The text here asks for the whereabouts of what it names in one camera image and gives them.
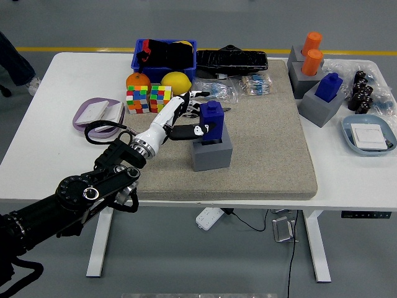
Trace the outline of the white black-fingered left robot hand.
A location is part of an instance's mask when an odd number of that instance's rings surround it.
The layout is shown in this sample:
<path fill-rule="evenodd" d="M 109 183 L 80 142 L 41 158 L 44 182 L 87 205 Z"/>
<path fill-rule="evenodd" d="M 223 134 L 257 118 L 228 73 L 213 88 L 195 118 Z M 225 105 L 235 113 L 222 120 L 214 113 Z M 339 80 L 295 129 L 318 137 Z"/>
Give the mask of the white black-fingered left robot hand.
<path fill-rule="evenodd" d="M 194 140 L 208 133 L 215 128 L 214 123 L 209 125 L 179 125 L 176 127 L 174 124 L 187 111 L 189 106 L 196 104 L 191 98 L 209 95 L 209 92 L 188 91 L 179 96 L 174 96 L 154 118 L 149 129 L 134 137 L 132 144 L 142 146 L 154 156 L 167 138 L 171 140 Z"/>

